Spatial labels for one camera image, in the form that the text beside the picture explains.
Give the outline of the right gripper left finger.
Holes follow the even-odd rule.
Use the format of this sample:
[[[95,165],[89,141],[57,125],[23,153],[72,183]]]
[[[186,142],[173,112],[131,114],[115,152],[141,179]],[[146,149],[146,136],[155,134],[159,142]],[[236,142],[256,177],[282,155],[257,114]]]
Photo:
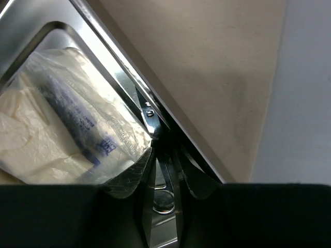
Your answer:
[[[156,152],[102,185],[2,185],[1,247],[149,247]]]

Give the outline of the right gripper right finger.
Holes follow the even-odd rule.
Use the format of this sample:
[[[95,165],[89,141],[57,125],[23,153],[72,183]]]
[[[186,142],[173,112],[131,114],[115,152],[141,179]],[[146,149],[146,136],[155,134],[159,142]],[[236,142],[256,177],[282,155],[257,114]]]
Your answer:
[[[330,186],[223,184],[172,161],[180,247],[330,247]]]

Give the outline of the beige surgical wrap cloth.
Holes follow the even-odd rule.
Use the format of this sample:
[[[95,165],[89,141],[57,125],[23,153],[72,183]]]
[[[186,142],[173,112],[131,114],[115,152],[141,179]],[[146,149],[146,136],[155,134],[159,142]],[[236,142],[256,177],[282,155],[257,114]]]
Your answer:
[[[103,1],[237,182],[254,166],[285,1]]]

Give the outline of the metal instrument tray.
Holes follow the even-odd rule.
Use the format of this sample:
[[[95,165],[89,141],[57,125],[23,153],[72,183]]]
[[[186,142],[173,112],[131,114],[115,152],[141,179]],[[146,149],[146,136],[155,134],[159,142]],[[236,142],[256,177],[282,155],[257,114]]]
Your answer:
[[[83,1],[6,1],[1,7],[1,87],[10,83],[28,56],[43,49],[62,49],[72,45],[81,51],[99,72],[110,81],[114,90],[129,104],[130,111],[143,121],[140,108],[132,101],[124,88],[136,87],[131,77],[124,81],[117,79],[123,70],[110,50],[103,31],[92,11]],[[174,187],[177,182],[173,172],[173,161],[165,157]],[[36,185],[71,185],[36,184]],[[2,185],[27,185],[12,176],[1,173]],[[180,247],[177,233],[177,210],[169,215],[159,215],[153,211],[149,247],[158,246],[157,238],[165,239],[165,247]]]

